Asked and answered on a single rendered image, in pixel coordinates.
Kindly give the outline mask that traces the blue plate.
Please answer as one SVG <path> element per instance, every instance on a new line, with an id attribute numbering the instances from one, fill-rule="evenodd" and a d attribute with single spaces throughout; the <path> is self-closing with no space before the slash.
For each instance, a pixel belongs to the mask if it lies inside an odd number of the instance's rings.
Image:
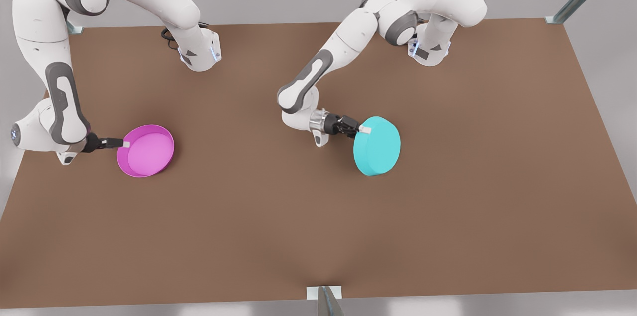
<path id="1" fill-rule="evenodd" d="M 360 172 L 367 176 L 382 175 L 398 161 L 401 151 L 400 133 L 388 120 L 374 116 L 362 124 L 369 133 L 358 132 L 353 142 L 353 158 Z"/>

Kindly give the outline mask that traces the pink plate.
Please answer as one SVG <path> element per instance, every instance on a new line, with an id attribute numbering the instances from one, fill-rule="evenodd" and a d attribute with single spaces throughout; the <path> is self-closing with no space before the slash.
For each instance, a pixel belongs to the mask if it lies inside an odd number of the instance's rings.
<path id="1" fill-rule="evenodd" d="M 143 125 L 130 131 L 123 139 L 129 148 L 118 148 L 118 166 L 126 175 L 145 178 L 163 171 L 171 162 L 175 150 L 173 135 L 159 125 Z"/>

